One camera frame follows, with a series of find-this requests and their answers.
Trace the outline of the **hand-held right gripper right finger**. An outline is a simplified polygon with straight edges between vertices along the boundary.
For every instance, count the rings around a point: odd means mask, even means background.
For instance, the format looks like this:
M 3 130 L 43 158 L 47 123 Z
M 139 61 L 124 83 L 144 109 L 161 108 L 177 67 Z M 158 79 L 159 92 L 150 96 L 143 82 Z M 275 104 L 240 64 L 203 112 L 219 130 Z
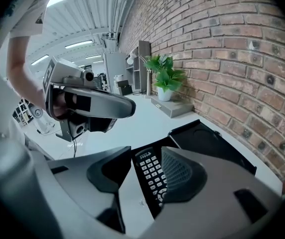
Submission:
M 220 158 L 161 149 L 164 204 L 141 239 L 253 239 L 281 198 L 243 167 Z

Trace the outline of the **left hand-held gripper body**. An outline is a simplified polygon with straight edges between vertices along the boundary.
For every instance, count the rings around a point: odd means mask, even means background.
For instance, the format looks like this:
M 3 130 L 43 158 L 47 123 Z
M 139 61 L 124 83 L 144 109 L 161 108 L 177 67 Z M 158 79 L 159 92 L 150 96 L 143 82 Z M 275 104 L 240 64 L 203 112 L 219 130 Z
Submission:
M 54 112 L 54 102 L 57 94 L 66 93 L 65 87 L 88 88 L 103 91 L 103 82 L 91 71 L 84 70 L 70 61 L 52 57 L 47 66 L 43 79 L 45 92 L 45 107 L 48 115 L 60 122 L 60 139 L 73 142 L 84 132 L 103 132 L 111 130 L 116 119 L 91 118 L 77 114 L 75 111 L 65 112 L 58 117 Z

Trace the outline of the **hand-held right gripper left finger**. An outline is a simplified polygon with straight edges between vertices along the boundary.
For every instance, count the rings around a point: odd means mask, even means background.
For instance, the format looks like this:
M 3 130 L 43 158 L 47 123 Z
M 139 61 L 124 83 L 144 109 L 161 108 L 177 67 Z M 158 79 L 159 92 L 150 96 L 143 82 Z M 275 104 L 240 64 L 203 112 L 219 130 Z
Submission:
M 46 195 L 62 239 L 130 239 L 119 190 L 131 168 L 131 147 L 51 161 L 47 167 Z

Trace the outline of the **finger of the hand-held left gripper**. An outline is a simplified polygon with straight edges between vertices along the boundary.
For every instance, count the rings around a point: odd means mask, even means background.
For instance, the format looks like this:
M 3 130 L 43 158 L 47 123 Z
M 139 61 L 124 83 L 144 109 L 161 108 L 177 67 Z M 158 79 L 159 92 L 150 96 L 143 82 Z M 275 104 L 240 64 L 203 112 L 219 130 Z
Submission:
M 68 109 L 85 117 L 124 119 L 136 111 L 133 100 L 118 94 L 77 87 L 64 87 L 63 91 L 76 96 L 76 102 L 68 105 Z

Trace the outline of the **black box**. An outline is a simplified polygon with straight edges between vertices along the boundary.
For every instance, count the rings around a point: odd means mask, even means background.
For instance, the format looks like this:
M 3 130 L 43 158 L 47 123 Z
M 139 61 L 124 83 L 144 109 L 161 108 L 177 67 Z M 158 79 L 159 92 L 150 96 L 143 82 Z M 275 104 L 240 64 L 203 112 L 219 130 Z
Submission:
M 228 143 L 221 134 L 199 119 L 168 133 L 178 148 L 231 161 L 255 175 L 257 167 Z

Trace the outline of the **black remote control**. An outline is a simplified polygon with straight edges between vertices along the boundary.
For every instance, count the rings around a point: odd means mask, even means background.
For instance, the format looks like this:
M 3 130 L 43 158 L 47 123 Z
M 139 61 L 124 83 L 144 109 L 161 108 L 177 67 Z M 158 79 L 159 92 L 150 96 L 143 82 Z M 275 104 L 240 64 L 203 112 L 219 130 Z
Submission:
M 135 154 L 136 168 L 143 196 L 153 218 L 161 212 L 167 193 L 167 179 L 160 159 L 152 147 Z

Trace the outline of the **person's left forearm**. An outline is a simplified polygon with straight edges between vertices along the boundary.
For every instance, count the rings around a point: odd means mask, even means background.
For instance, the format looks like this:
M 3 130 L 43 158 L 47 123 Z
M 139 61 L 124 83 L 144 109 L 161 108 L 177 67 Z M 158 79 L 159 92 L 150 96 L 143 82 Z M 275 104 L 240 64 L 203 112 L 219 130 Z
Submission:
M 9 40 L 6 75 L 12 87 L 22 98 L 44 110 L 44 91 L 30 73 L 25 62 L 29 40 L 29 36 Z

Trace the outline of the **person's left hand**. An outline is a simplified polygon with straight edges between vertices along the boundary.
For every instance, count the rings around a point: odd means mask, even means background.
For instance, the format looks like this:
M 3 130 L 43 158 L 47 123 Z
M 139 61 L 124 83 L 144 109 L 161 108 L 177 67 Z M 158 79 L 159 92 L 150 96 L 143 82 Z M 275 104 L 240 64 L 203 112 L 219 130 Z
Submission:
M 65 93 L 59 93 L 53 100 L 53 112 L 57 119 L 63 120 L 68 113 L 68 107 L 65 102 Z

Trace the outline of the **black desk organizer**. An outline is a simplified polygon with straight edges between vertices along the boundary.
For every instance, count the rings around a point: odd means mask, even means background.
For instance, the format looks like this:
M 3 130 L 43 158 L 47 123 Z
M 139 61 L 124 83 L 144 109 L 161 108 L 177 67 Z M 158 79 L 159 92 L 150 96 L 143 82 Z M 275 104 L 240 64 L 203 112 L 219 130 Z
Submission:
M 132 86 L 129 84 L 128 80 L 118 81 L 117 87 L 120 95 L 126 96 L 133 93 Z

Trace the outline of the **white cabinet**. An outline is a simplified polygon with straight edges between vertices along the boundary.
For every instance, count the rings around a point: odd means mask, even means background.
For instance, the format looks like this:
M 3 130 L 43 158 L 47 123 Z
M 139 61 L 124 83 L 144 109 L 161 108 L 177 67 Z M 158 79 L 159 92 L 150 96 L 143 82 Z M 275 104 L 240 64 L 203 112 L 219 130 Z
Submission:
M 104 54 L 104 64 L 106 67 L 106 76 L 107 82 L 109 84 L 110 92 L 114 94 L 119 94 L 119 90 L 115 76 L 125 75 L 126 70 L 126 55 L 125 53 L 115 51 L 115 52 L 106 52 Z

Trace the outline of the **silver desk lamp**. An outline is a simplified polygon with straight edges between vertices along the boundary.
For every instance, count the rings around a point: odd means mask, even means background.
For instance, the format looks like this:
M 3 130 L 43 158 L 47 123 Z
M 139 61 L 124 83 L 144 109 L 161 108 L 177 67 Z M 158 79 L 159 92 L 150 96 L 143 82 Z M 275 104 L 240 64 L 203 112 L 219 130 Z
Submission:
M 141 87 L 141 93 L 146 99 L 150 99 L 152 97 L 152 91 L 151 91 L 151 69 L 148 68 L 145 63 L 147 62 L 147 57 L 143 57 L 139 54 L 138 48 L 135 48 L 134 50 L 131 51 L 129 54 L 129 57 L 127 59 L 127 63 L 129 65 L 132 65 L 133 68 L 135 67 L 135 63 L 138 63 L 138 69 L 136 72 L 140 73 L 140 87 Z M 146 87 L 143 89 L 143 84 L 142 84 L 142 76 L 144 76 L 144 79 L 146 81 Z

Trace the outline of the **grey shelf unit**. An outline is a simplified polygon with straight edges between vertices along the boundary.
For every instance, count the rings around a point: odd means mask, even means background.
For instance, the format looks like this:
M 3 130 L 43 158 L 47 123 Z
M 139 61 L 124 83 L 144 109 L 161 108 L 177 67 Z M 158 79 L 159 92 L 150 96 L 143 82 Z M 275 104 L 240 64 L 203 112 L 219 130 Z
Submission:
M 147 68 L 144 64 L 149 56 L 150 43 L 139 40 L 126 57 L 126 77 L 134 92 L 147 90 Z

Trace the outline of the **white printed t-shirt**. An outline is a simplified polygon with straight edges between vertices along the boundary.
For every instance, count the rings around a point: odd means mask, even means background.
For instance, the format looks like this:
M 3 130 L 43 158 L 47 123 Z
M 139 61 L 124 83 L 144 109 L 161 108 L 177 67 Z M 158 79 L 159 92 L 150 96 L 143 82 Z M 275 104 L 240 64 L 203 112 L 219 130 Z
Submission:
M 40 35 L 49 0 L 12 0 L 0 18 L 0 134 L 24 142 L 25 135 L 12 117 L 22 98 L 6 75 L 7 49 L 11 38 Z

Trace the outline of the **green potted plant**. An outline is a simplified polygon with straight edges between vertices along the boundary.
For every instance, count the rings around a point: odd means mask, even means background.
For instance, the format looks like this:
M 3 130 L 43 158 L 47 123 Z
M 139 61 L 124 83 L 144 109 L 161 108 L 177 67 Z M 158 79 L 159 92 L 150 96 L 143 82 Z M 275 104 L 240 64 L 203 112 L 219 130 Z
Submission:
M 148 56 L 144 65 L 155 72 L 157 95 L 160 101 L 170 101 L 174 91 L 177 91 L 186 78 L 186 72 L 173 68 L 173 57 L 168 55 Z

